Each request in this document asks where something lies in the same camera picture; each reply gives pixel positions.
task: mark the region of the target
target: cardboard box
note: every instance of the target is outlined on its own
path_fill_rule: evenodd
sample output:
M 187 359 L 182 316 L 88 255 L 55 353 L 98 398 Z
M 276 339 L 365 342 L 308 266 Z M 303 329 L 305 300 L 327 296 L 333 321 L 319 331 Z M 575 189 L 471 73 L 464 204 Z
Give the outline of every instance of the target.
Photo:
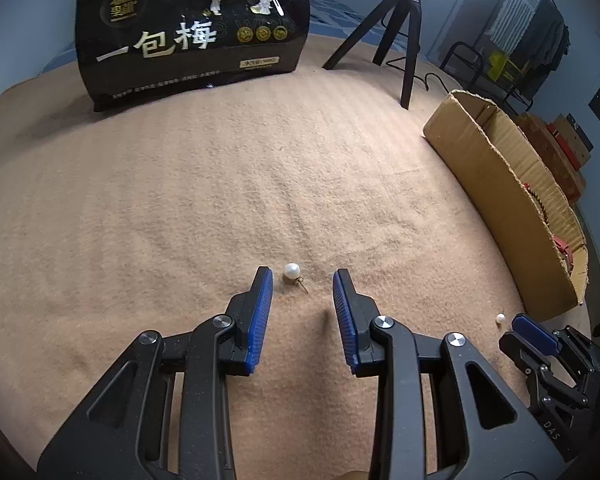
M 566 195 L 569 205 L 577 202 L 586 189 L 586 181 L 573 167 L 547 124 L 538 116 L 529 113 L 518 115 L 515 124 L 540 155 L 542 162 Z
M 562 146 L 566 156 L 568 156 L 569 159 L 571 159 L 573 156 L 575 157 L 575 163 L 573 164 L 573 167 L 576 168 L 576 170 L 579 170 L 579 168 L 589 161 L 591 158 L 591 152 L 588 151 L 584 141 L 577 134 L 573 126 L 571 126 L 571 124 L 566 120 L 566 117 L 560 115 L 553 121 L 553 126 L 555 126 L 557 130 L 557 133 L 555 134 L 556 140 L 560 146 Z
M 568 124 L 570 124 L 576 131 L 577 136 L 584 143 L 588 152 L 591 153 L 593 151 L 593 143 L 591 142 L 591 139 L 589 139 L 588 136 L 584 133 L 582 127 L 579 124 L 577 124 L 576 118 L 569 114 L 566 116 L 566 120 L 568 121 Z
M 566 196 L 513 121 L 493 102 L 453 91 L 424 134 L 480 211 L 526 312 L 545 321 L 582 304 L 588 272 L 584 234 Z M 525 183 L 542 200 L 548 226 Z M 573 251 L 570 274 L 553 235 Z

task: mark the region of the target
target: tripod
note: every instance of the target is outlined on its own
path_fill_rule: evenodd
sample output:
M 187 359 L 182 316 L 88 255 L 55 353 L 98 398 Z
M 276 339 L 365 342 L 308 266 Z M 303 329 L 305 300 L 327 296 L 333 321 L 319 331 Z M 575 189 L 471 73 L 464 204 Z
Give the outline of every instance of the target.
M 393 13 L 386 27 L 386 32 L 378 46 L 373 62 L 381 66 L 384 62 L 393 41 L 398 35 L 400 28 L 408 15 L 409 20 L 409 38 L 407 41 L 407 52 L 404 65 L 404 79 L 402 82 L 402 93 L 400 97 L 400 106 L 409 109 L 411 102 L 411 92 L 413 91 L 413 79 L 416 73 L 417 54 L 420 50 L 419 36 L 422 25 L 422 6 L 421 0 L 382 0 L 371 13 L 357 26 L 357 28 L 346 38 L 333 55 L 322 66 L 325 70 L 335 68 L 337 63 L 344 55 L 353 48 L 353 45 L 360 41 L 362 37 L 369 32 L 391 9 Z

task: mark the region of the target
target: red object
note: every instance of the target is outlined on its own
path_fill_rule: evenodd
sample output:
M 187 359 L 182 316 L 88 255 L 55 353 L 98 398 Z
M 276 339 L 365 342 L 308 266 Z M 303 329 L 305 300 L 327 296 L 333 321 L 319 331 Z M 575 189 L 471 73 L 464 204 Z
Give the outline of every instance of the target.
M 553 241 L 555 242 L 558 251 L 564 254 L 568 266 L 568 273 L 570 274 L 573 271 L 573 251 L 564 240 L 555 235 L 553 235 Z
M 577 160 L 576 154 L 573 153 L 573 150 L 571 150 L 571 147 L 568 145 L 568 142 L 566 142 L 566 139 L 558 133 L 555 135 L 555 140 L 558 141 L 560 148 L 562 148 L 562 151 L 566 155 L 566 158 L 569 160 L 569 162 L 573 165 L 576 171 L 579 171 L 579 169 L 582 167 L 582 164 L 580 164 L 580 161 Z

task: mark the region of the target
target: small pearl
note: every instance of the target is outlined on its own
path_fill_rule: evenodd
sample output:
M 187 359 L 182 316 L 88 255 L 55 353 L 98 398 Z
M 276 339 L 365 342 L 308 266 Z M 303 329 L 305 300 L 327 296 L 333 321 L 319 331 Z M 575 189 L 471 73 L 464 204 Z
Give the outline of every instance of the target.
M 298 264 L 286 264 L 285 276 L 289 278 L 289 280 L 297 280 L 301 275 L 302 271 Z

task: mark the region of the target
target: bed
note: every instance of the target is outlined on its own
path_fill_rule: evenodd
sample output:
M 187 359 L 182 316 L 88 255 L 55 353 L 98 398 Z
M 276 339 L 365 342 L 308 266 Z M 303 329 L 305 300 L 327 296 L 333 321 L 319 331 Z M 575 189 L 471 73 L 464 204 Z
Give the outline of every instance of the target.
M 229 381 L 240 479 L 368 468 L 375 380 L 344 362 L 338 267 L 413 332 L 467 335 L 526 395 L 497 348 L 515 283 L 422 136 L 446 93 L 416 82 L 403 110 L 368 44 L 321 69 L 338 43 L 311 35 L 294 73 L 102 114 L 74 62 L 0 97 L 0 426 L 31 465 L 134 337 L 224 312 L 259 265 L 275 273 L 261 363 Z

